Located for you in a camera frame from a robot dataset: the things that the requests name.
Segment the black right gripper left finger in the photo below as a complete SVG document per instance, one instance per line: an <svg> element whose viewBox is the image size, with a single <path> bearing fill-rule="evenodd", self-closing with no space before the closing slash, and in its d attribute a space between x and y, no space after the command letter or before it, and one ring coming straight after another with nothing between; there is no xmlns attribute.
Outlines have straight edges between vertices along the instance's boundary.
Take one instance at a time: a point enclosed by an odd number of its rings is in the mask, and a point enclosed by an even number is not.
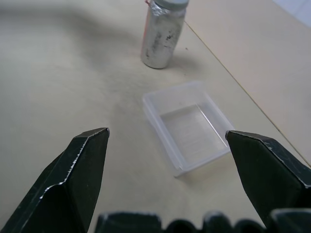
<svg viewBox="0 0 311 233"><path fill-rule="evenodd" d="M3 233L86 233L101 189L110 131L74 137L40 174Z"/></svg>

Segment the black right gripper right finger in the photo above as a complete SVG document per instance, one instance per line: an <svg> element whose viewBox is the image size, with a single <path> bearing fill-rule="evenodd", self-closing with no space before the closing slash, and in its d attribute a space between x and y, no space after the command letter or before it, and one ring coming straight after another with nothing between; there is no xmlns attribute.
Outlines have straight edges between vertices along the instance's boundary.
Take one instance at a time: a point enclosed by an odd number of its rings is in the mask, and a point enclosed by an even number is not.
<svg viewBox="0 0 311 233"><path fill-rule="evenodd" d="M310 208L311 170L273 138L227 131L243 188L264 224L274 209Z"/></svg>

